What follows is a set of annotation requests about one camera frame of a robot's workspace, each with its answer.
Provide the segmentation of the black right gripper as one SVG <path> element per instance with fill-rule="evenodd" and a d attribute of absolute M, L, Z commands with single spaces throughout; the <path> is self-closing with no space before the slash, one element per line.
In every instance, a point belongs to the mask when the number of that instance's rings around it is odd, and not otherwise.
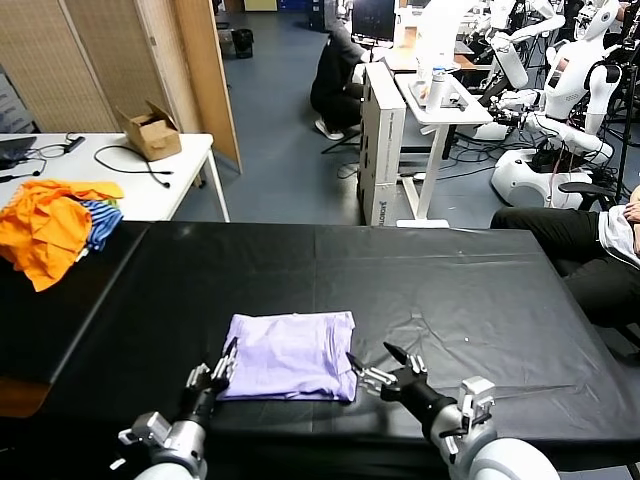
<path fill-rule="evenodd" d="M 419 354 L 410 354 L 400 346 L 384 342 L 383 346 L 402 366 L 386 373 L 376 367 L 368 367 L 352 353 L 346 357 L 352 371 L 373 394 L 380 395 L 386 402 L 399 402 L 423 426 L 431 426 L 438 414 L 446 407 L 455 405 L 456 400 L 443 395 L 428 385 L 428 371 Z"/>

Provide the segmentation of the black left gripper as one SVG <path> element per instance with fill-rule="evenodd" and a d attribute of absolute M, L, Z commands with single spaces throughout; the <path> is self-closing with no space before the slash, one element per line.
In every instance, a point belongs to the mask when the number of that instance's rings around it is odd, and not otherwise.
<path fill-rule="evenodd" d="M 200 363 L 191 370 L 180 399 L 179 421 L 192 421 L 198 425 L 210 423 L 219 388 L 228 388 L 234 375 L 237 344 L 238 337 L 234 336 L 224 348 L 212 374 L 206 363 Z"/>

